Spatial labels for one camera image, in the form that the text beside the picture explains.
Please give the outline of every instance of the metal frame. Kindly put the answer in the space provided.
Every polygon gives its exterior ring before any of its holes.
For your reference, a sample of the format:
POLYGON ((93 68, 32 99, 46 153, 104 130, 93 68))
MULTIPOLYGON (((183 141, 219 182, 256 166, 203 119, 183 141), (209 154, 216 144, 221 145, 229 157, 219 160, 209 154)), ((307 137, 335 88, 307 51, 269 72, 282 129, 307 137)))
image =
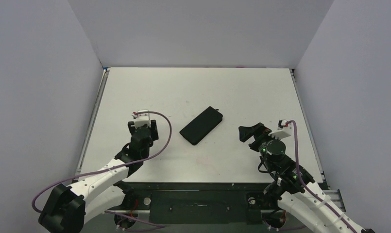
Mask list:
POLYGON ((85 140, 84 140, 84 144, 82 146, 82 151, 81 151, 80 159, 78 161, 77 169, 75 171, 75 175, 78 175, 81 173, 81 168, 82 168, 82 164, 84 162, 86 149, 88 148, 89 139, 91 137, 92 130, 94 128, 95 119, 97 117, 97 113, 100 108, 100 103, 101 103, 102 95, 104 93, 105 84, 108 79, 109 71, 110 71, 110 68, 107 68, 107 69, 104 69, 104 71, 102 73, 101 84, 100 84, 100 87, 98 88, 97 98, 95 99, 95 104, 94 104, 94 108, 92 109, 91 118, 89 119, 88 129, 86 131, 85 140))
POLYGON ((312 136, 312 132, 311 132, 310 125, 308 123, 307 115, 306 115, 306 112, 304 110, 301 98, 300 98, 300 93, 298 92, 297 83, 295 82, 294 72, 293 72, 292 69, 289 69, 289 72, 291 74, 292 83, 294 84, 295 93, 297 93, 298 102, 300 103, 301 111, 303 112, 304 121, 306 122, 307 130, 308 130, 308 135, 309 135, 310 140, 311 140, 311 144, 312 144, 312 148, 314 150, 315 158, 317 159, 318 168, 320 169, 321 176, 322 176, 323 180, 325 180, 323 166, 321 166, 321 160, 320 160, 320 157, 318 155, 317 148, 315 147, 314 137, 312 136))

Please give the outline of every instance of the red wire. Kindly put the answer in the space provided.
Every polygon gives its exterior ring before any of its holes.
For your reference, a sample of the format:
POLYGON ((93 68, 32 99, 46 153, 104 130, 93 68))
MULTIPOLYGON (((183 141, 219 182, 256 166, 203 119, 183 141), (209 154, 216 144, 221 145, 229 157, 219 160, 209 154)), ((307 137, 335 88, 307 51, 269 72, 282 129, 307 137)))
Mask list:
POLYGON ((133 207, 133 209, 132 209, 131 212, 130 212, 130 216, 131 216, 131 217, 134 217, 134 216, 132 216, 132 212, 133 212, 137 207, 138 207, 138 199, 135 199, 135 206, 133 207))

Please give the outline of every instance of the white wall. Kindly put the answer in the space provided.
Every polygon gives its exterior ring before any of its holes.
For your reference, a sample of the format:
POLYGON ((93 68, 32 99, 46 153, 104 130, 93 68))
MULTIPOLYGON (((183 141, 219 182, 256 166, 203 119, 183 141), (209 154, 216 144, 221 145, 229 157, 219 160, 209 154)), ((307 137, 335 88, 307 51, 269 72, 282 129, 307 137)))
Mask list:
POLYGON ((0 233, 46 231, 31 199, 74 174, 101 75, 67 1, 0 0, 0 233))
POLYGON ((335 0, 295 74, 327 181, 391 233, 391 0, 335 0))
POLYGON ((333 0, 69 0, 104 66, 296 67, 333 0))

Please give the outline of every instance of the white enclosure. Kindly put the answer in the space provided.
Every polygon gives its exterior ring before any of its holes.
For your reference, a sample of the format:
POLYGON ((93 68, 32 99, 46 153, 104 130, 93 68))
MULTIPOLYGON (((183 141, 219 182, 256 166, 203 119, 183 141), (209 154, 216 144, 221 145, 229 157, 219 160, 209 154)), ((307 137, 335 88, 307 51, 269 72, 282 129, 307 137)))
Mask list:
POLYGON ((68 0, 105 67, 284 67, 333 0, 68 0))

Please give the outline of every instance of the wire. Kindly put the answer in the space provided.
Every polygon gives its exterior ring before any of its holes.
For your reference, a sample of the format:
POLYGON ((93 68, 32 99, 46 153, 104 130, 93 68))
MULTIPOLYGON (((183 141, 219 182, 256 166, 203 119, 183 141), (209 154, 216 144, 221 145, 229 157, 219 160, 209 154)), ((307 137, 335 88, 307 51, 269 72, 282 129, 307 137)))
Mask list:
MULTIPOLYGON (((272 211, 271 213, 269 213, 263 220, 265 222, 265 224, 269 227, 269 230, 276 230, 276 231, 296 231, 296 230, 300 230, 300 229, 304 229, 306 228, 307 226, 306 225, 302 225, 302 226, 298 226, 298 227, 289 227, 289 228, 285 228, 285 227, 280 227, 280 228, 277 228, 277 227, 273 227, 271 226, 268 222, 267 222, 267 218, 272 218, 272 219, 275 219, 273 217, 271 217, 271 215, 275 214, 277 211, 279 211, 280 209, 275 209, 274 211, 272 211)), ((283 214, 280 216, 280 219, 282 218, 283 215, 286 214, 286 211, 284 210, 283 214)))
MULTIPOLYGON (((297 133, 297 123, 295 122, 295 120, 290 120, 286 123, 286 125, 292 123, 293 126, 294 126, 294 145, 295 145, 295 168, 297 170, 297 176, 298 176, 298 179, 300 181, 300 183, 303 185, 303 187, 317 200, 323 202, 324 200, 322 198, 320 198, 319 196, 317 196, 313 191, 311 191, 306 183, 303 181, 303 178, 301 177, 301 172, 300 172, 300 164, 298 162, 298 133, 297 133)), ((340 214, 330 205, 328 204, 327 202, 325 203, 325 205, 337 216, 337 217, 340 217, 340 214)), ((353 233, 357 233, 357 231, 354 229, 353 226, 350 225, 350 223, 348 223, 344 218, 341 218, 341 221, 343 221, 343 223, 345 225, 347 225, 347 227, 349 229, 351 229, 351 231, 353 233)))
POLYGON ((272 227, 270 224, 267 223, 267 221, 265 221, 265 224, 269 227, 269 229, 272 229, 272 230, 276 230, 276 231, 296 231, 296 230, 300 230, 300 229, 304 229, 306 228, 307 226, 306 225, 303 225, 303 226, 299 226, 299 227, 289 227, 289 228, 275 228, 275 227, 272 227))
POLYGON ((131 216, 131 217, 134 217, 134 216, 132 215, 132 212, 133 212, 137 207, 138 207, 138 199, 135 199, 135 206, 133 207, 133 209, 131 210, 131 213, 130 213, 130 216, 131 216))
POLYGON ((113 166, 109 169, 105 169, 105 170, 100 170, 100 171, 93 171, 93 172, 88 172, 88 173, 84 173, 84 174, 78 174, 76 176, 73 176, 73 177, 70 177, 70 178, 66 178, 66 179, 63 179, 63 180, 60 180, 60 181, 57 181, 51 185, 49 185, 48 187, 42 189, 38 194, 35 195, 34 199, 32 200, 32 203, 31 203, 31 206, 32 208, 38 212, 38 213, 41 213, 42 211, 40 209, 38 209, 36 206, 35 206, 35 202, 36 200, 38 199, 38 197, 40 195, 42 195, 43 193, 45 193, 48 189, 52 188, 52 187, 55 187, 57 185, 59 185, 60 183, 63 183, 63 182, 66 182, 66 181, 71 181, 71 180, 74 180, 74 179, 77 179, 79 177, 84 177, 84 176, 91 176, 91 175, 97 175, 97 174, 101 174, 101 173, 104 173, 104 172, 109 172, 110 170, 114 170, 114 169, 117 169, 117 168, 120 168, 120 167, 123 167, 123 166, 129 166, 131 164, 136 164, 136 163, 140 163, 140 162, 144 162, 144 161, 147 161, 147 160, 150 160, 152 158, 155 158, 156 156, 158 156, 159 154, 161 154, 165 148, 168 146, 168 144, 170 143, 170 140, 171 140, 171 135, 172 135, 172 126, 171 126, 171 122, 170 120, 168 120, 168 118, 159 113, 159 112, 154 112, 154 111, 146 111, 146 112, 139 112, 139 114, 145 114, 145 113, 148 113, 148 114, 155 114, 155 115, 159 115, 159 116, 162 116, 167 122, 168 122, 168 126, 170 127, 170 134, 168 135, 168 140, 167 142, 165 143, 164 147, 158 151, 156 154, 154 154, 153 156, 150 156, 148 158, 145 158, 145 159, 140 159, 140 160, 136 160, 136 161, 132 161, 132 162, 129 162, 129 163, 125 163, 125 164, 121 164, 121 165, 117 165, 117 166, 113 166))
POLYGON ((157 230, 157 229, 161 229, 161 228, 164 228, 164 227, 165 227, 164 225, 155 224, 155 223, 152 223, 152 222, 147 222, 147 221, 144 221, 144 220, 141 220, 141 219, 138 219, 138 218, 135 218, 135 217, 131 217, 131 216, 128 216, 128 215, 124 215, 124 214, 121 214, 121 213, 117 213, 117 212, 114 212, 114 211, 106 210, 105 213, 107 213, 107 214, 113 214, 113 215, 118 215, 118 216, 121 216, 121 217, 130 219, 130 220, 136 221, 136 222, 144 223, 144 224, 147 224, 147 225, 150 225, 150 226, 154 226, 154 227, 155 227, 155 228, 142 229, 142 230, 131 230, 131 229, 127 229, 127 228, 123 228, 123 227, 122 227, 124 230, 126 230, 126 231, 128 231, 128 232, 147 232, 147 231, 157 230))

